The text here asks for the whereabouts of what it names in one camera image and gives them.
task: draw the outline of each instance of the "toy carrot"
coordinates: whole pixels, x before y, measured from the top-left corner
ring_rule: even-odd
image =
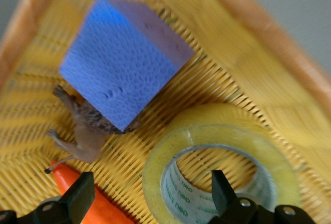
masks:
[[[63,195],[70,186],[78,179],[79,174],[66,166],[60,164],[52,170],[55,182]],[[95,199],[87,211],[83,224],[133,224],[133,221],[125,216],[117,207],[111,204],[97,188],[95,188]]]

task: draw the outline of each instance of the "blue foam block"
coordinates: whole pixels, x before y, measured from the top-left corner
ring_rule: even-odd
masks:
[[[123,131],[192,56],[146,5],[96,0],[60,73]]]

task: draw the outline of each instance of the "woven basket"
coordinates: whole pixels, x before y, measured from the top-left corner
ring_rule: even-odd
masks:
[[[134,0],[150,6],[194,49],[193,58],[140,114],[134,133],[110,136],[101,158],[71,161],[94,172],[104,195],[136,223],[157,223],[142,191],[142,170],[165,126],[180,111],[209,102],[227,102],[256,115],[293,166],[303,209],[317,223],[331,223],[331,83],[308,55],[254,0]],[[58,195],[43,170],[66,156],[45,137],[57,128],[73,140],[68,110],[52,96],[55,84],[77,94],[58,67],[94,0],[21,0],[0,50],[0,207],[19,216]],[[178,161],[185,177],[201,180],[222,168],[240,187],[254,166],[236,153],[200,150]],[[202,169],[190,165],[201,163]]]

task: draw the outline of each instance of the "clear packing tape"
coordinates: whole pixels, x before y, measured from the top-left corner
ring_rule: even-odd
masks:
[[[252,114],[214,103],[180,113],[147,160],[144,196],[160,223],[207,223],[217,215],[211,193],[192,185],[176,162],[183,154],[202,148],[231,150],[256,165],[252,180],[236,193],[255,199],[270,211],[280,204],[301,206],[297,176],[272,144],[268,130]]]

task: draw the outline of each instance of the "toy animal leg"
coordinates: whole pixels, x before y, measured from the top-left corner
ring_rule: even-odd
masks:
[[[54,88],[53,95],[58,97],[64,103],[74,117],[79,114],[79,105],[76,102],[76,98],[70,96],[60,85],[57,85]]]
[[[54,140],[55,145],[58,148],[70,153],[75,159],[81,160],[86,163],[92,163],[96,159],[98,159],[100,155],[100,150],[91,149],[89,147],[85,148],[75,142],[65,142],[59,137],[55,129],[48,130],[46,134]]]
[[[65,142],[63,139],[60,138],[60,136],[57,134],[55,129],[50,129],[46,132],[46,135],[51,137],[54,142],[55,142],[55,146],[72,154],[72,150],[75,149],[75,147],[77,146],[76,143],[69,143],[69,142]]]
[[[66,158],[64,158],[64,159],[61,159],[60,161],[56,162],[54,165],[52,165],[52,166],[48,167],[47,169],[45,169],[44,172],[45,172],[46,174],[50,174],[51,171],[52,171],[55,167],[57,167],[60,163],[64,163],[64,162],[66,162],[66,161],[68,161],[68,160],[71,160],[71,159],[74,159],[74,157],[73,157],[72,155],[70,155],[70,156],[68,156],[68,157],[66,157]]]

